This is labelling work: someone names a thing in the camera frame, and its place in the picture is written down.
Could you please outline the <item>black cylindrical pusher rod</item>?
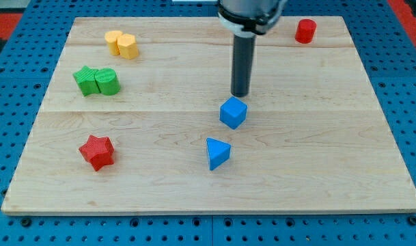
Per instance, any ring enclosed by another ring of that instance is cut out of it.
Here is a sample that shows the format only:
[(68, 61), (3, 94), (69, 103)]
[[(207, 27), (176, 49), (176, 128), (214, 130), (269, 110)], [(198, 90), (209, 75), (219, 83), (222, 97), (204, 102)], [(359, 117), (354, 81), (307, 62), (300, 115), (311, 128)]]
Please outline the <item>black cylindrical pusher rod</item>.
[(244, 97), (249, 93), (255, 36), (241, 38), (234, 36), (232, 53), (231, 94)]

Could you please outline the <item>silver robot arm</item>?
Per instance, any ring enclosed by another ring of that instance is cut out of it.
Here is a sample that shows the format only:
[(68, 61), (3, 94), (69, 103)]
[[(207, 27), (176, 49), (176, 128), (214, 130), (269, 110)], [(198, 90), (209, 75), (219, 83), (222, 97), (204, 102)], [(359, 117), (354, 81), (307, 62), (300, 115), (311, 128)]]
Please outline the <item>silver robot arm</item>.
[(247, 96), (257, 36), (265, 35), (280, 19), (287, 0), (218, 0), (220, 23), (234, 34), (231, 94)]

